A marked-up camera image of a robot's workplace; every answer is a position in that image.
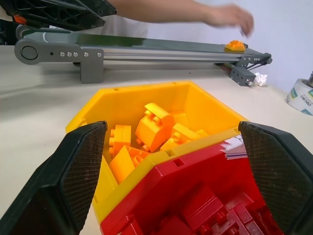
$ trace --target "orange lego brick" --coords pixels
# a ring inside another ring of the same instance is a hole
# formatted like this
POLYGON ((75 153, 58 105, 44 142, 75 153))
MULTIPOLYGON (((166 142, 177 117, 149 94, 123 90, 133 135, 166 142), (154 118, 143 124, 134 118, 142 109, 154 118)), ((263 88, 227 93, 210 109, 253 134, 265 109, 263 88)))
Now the orange lego brick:
POLYGON ((123 146, 131 145, 131 126, 116 125, 111 130, 111 138, 109 140, 109 153, 113 158, 118 154, 123 146))
POLYGON ((150 153, 142 151, 140 149, 125 146, 133 161, 135 167, 137 167, 150 153))
POLYGON ((122 147, 116 157, 113 158, 110 163, 110 169, 118 184, 125 180, 126 177, 135 169, 126 146, 122 147))
POLYGON ((171 138, 161 147, 161 150, 172 149, 177 145, 195 141, 205 136, 208 136, 208 134, 204 130, 193 132, 180 123, 177 123, 173 127, 171 138))
POLYGON ((174 117, 154 103, 145 106, 143 117, 136 129, 137 143, 146 152, 154 152, 171 137, 174 117))
POLYGON ((238 40, 233 40, 230 43, 228 43, 225 48, 235 51, 245 51, 245 45, 243 42, 240 42, 238 40))
POLYGON ((170 114, 173 115, 175 124, 180 123, 181 125, 187 128, 190 128, 189 120, 188 120, 188 116, 186 112, 178 110, 178 111, 172 111, 170 112, 170 114))

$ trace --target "fingers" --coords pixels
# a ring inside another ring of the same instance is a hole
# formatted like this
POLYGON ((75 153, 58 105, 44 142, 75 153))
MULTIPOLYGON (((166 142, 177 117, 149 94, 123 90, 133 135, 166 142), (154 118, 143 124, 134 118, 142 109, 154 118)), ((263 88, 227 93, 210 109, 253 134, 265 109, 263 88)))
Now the fingers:
POLYGON ((249 36, 254 28, 253 16, 247 11, 239 8, 239 11, 237 12, 237 18, 239 19, 240 27, 243 33, 246 36, 249 36))

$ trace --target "orange lego piece on conveyor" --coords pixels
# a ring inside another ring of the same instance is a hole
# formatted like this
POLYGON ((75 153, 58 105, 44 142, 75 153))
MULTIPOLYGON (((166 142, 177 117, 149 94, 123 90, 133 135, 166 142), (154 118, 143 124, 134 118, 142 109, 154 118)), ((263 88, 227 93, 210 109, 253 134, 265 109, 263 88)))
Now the orange lego piece on conveyor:
POLYGON ((240 42, 238 40, 233 40, 230 43, 228 43, 225 48, 234 50, 234 51, 245 51, 245 45, 243 42, 240 42))
POLYGON ((145 106, 145 117, 137 127, 137 142, 147 152, 154 152, 171 137, 174 117, 154 103, 145 106))

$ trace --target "lego brick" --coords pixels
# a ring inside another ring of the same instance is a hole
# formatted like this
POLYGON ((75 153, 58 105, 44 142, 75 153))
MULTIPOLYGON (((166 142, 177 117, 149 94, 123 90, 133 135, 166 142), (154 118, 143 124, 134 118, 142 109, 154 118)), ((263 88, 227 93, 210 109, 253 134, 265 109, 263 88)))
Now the lego brick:
POLYGON ((255 223, 262 231, 266 231, 266 234, 284 235, 279 229, 276 221, 273 219, 266 204, 262 205, 262 203, 254 203, 249 207, 249 211, 255 223))
POLYGON ((137 167, 150 153, 142 151, 140 149, 126 146, 127 151, 133 161, 135 167, 137 167))
POLYGON ((225 217, 226 213, 227 211, 223 203, 215 197, 195 211, 192 217, 185 219, 187 220, 188 226, 195 231, 204 223, 208 225, 214 224, 220 217, 225 217))
POLYGON ((180 144, 200 139, 201 136, 187 127, 177 123, 172 129, 170 139, 161 147, 161 150, 172 149, 180 144))
POLYGON ((176 110, 170 112, 171 115, 174 117, 175 124, 179 123, 187 128, 190 128, 189 120, 187 113, 182 110, 176 110))
POLYGON ((243 206, 243 204, 239 204, 239 205, 235 206, 234 211, 239 216, 239 218, 243 222, 243 224, 246 224, 252 220, 251 215, 246 210, 246 208, 243 206))
POLYGON ((171 137, 174 117, 154 103, 145 105, 145 109, 135 132, 136 141, 146 152, 154 152, 171 137))
POLYGON ((119 153, 110 163, 110 169, 120 184, 135 169, 133 161, 127 151, 126 146, 122 147, 119 153))
POLYGON ((250 233, 248 233, 247 229, 245 228, 244 224, 242 223, 242 221, 240 220, 238 215, 235 213, 235 211, 233 209, 231 209, 231 210, 228 211, 228 213, 236 221, 236 223, 238 225, 239 235, 250 235, 250 233))
POLYGON ((161 223, 157 232, 150 235, 194 235, 192 230, 184 224, 177 216, 173 216, 168 221, 161 223))
POLYGON ((264 235, 259 226, 255 223, 255 221, 251 221, 246 224, 246 229, 252 235, 264 235))
POLYGON ((234 51, 245 51, 245 45, 243 42, 240 42, 238 40, 233 40, 230 43, 228 43, 225 48, 229 50, 234 50, 234 51))
POLYGON ((195 186, 190 193, 184 195, 178 203, 180 214, 188 220, 203 205, 215 198, 212 190, 204 184, 195 186))
POLYGON ((109 153, 114 158, 125 145, 131 145, 131 126, 116 125, 115 129, 111 130, 109 153))
POLYGON ((230 214, 226 215, 224 223, 216 223, 212 226, 212 235, 239 235, 236 221, 230 214))

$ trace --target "yellow bin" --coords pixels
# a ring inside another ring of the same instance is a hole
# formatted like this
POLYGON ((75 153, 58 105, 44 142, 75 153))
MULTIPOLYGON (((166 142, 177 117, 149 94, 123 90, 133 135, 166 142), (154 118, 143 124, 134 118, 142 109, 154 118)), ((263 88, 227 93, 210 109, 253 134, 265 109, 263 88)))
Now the yellow bin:
POLYGON ((101 89, 67 125, 66 132, 100 120, 107 121, 108 130, 116 125, 130 125, 132 146, 136 147, 134 132, 148 103, 155 103, 168 112, 184 111, 190 129, 202 129, 209 136, 150 154, 118 185, 108 165, 111 156, 107 135, 98 186, 92 201, 99 224, 155 165, 234 137, 239 134, 239 122, 246 120, 194 83, 171 82, 101 89))

